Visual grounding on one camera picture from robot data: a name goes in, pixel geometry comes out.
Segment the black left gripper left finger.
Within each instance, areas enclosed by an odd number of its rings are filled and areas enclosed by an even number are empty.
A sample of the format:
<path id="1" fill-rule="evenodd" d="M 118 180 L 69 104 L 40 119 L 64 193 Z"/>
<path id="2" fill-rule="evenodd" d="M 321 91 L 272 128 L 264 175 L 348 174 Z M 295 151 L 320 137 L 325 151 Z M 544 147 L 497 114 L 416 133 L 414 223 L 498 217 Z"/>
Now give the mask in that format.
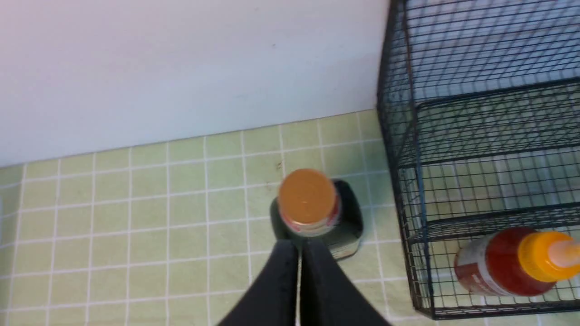
<path id="1" fill-rule="evenodd" d="M 299 253 L 290 240 L 278 240 L 249 289 L 221 326 L 294 326 Z"/>

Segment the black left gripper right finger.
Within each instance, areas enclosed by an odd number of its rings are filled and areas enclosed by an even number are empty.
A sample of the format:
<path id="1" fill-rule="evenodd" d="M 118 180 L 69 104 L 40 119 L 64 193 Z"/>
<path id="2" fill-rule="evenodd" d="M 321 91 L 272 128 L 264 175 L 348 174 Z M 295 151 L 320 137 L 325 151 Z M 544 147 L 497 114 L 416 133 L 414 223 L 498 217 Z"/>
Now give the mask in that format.
<path id="1" fill-rule="evenodd" d="M 302 246 L 303 326 L 389 326 L 342 271 L 321 240 Z"/>

